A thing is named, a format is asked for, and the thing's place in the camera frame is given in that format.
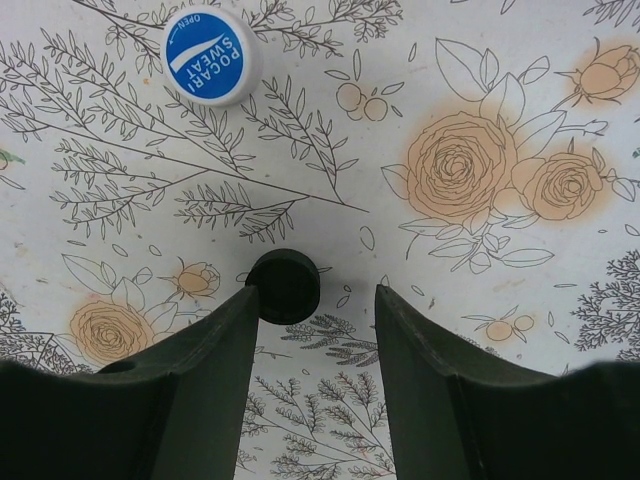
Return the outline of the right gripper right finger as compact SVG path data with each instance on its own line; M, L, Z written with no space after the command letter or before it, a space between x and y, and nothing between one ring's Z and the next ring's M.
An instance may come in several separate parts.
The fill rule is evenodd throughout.
M489 354L378 286L375 330L400 479L635 479L639 367L555 377Z

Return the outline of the black bottle cap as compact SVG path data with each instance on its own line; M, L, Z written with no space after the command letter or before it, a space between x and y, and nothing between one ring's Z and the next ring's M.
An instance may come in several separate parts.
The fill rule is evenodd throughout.
M245 280L257 288L259 318L274 325L305 321L320 302L321 281L314 262L293 249L275 249L262 255Z

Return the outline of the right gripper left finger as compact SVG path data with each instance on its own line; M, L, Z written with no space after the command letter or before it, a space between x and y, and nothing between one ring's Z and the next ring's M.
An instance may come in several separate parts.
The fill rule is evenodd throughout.
M204 319L93 374L1 364L5 479L230 479L259 295L239 290Z

